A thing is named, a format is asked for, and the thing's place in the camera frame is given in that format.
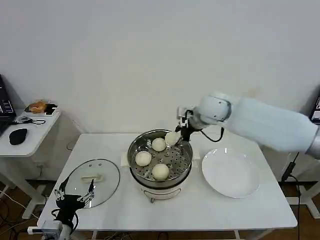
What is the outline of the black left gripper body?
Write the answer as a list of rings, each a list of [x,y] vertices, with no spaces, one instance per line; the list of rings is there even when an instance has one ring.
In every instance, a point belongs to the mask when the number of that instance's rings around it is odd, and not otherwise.
[[[66,194],[56,200],[58,207],[58,214],[55,218],[56,221],[62,223],[72,223],[76,211],[84,208],[85,202],[80,195]]]

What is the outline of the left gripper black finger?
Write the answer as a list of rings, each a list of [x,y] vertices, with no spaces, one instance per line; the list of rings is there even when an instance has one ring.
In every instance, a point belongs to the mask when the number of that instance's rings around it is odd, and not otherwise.
[[[94,195],[95,195],[94,189],[95,189],[94,179],[92,179],[87,193],[83,196],[78,197],[77,201],[83,203],[84,206],[86,206],[94,198]]]
[[[57,201],[62,201],[65,198],[65,189],[68,184],[69,177],[60,183],[58,189],[54,189],[54,195]]]

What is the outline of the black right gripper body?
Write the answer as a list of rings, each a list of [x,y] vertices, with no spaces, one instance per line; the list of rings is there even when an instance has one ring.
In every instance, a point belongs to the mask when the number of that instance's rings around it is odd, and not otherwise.
[[[191,134],[194,132],[193,126],[188,122],[182,127],[182,140],[185,142],[190,141]]]

